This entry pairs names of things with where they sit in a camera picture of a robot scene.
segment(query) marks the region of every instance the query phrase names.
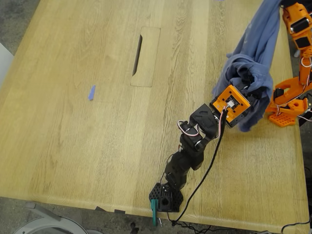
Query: screw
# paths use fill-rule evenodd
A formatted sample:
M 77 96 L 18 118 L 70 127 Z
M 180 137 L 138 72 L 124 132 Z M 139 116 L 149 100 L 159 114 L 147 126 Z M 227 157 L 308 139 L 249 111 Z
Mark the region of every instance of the screw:
M 159 222 L 160 222 L 160 225 L 161 225 L 161 227 L 162 227 L 162 223 L 161 223 L 161 220 L 160 220 L 160 218 L 159 218 Z

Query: blue towel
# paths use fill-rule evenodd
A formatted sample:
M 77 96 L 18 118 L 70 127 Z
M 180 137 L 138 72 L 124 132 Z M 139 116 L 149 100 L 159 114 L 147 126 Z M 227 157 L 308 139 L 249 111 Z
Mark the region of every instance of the blue towel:
M 263 117 L 272 96 L 273 80 L 269 70 L 279 31 L 279 4 L 280 0 L 263 0 L 236 49 L 227 54 L 228 60 L 213 89 L 213 96 L 216 97 L 229 84 L 240 83 L 246 70 L 251 73 L 254 81 L 244 92 L 248 94 L 260 88 L 261 97 L 239 122 L 239 129 L 243 132 L 249 131 Z

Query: wooden table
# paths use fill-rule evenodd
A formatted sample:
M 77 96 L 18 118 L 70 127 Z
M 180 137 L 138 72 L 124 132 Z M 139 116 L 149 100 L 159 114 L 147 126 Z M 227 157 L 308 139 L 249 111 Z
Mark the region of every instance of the wooden table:
M 260 2 L 42 0 L 0 91 L 0 196 L 151 216 L 148 194 L 177 151 L 176 121 L 212 100 Z M 292 77 L 289 57 L 281 23 L 275 83 Z M 185 200 L 215 146 L 189 172 Z M 248 133 L 226 129 L 182 220 L 278 233 L 308 217 L 298 126 L 264 118 Z M 308 225 L 285 231 L 295 230 Z

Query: small blue object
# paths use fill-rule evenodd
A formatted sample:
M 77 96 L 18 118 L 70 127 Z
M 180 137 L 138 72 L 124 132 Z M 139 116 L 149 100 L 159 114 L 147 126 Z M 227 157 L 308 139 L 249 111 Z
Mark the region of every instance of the small blue object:
M 153 225 L 157 226 L 157 208 L 158 208 L 158 199 L 151 200 L 151 208 L 153 212 Z
M 89 96 L 88 96 L 89 101 L 92 101 L 92 100 L 93 100 L 95 90 L 96 90 L 96 86 L 93 85 L 92 88 L 91 88 L 91 90 L 90 90 L 90 94 L 89 94 Z

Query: concrete floor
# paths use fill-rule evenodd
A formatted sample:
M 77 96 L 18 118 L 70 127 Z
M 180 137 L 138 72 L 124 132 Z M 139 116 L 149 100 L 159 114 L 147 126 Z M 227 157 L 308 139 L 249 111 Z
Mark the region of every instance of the concrete floor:
M 36 9 L 39 0 L 0 0 L 0 42 L 12 53 L 15 54 L 19 43 L 24 35 L 27 25 Z M 291 54 L 295 47 L 290 43 Z M 292 58 L 294 75 L 298 74 L 298 59 Z M 300 129 L 302 148 L 305 165 L 312 169 L 312 125 L 306 123 Z M 12 234 L 21 225 L 36 217 L 35 214 L 24 208 L 25 201 L 0 197 L 0 234 Z M 139 233 L 144 234 L 190 234 L 193 231 L 181 227 L 172 227 L 170 222 L 163 220 L 163 228 L 153 227 L 151 218 L 115 214 L 102 211 L 42 204 L 55 214 L 78 221 L 86 229 L 94 229 L 104 234 L 128 234 L 130 223 L 135 222 L 140 228 Z M 206 225 L 193 225 L 198 230 L 207 228 Z M 247 234 L 250 231 L 226 230 L 218 231 L 222 234 Z

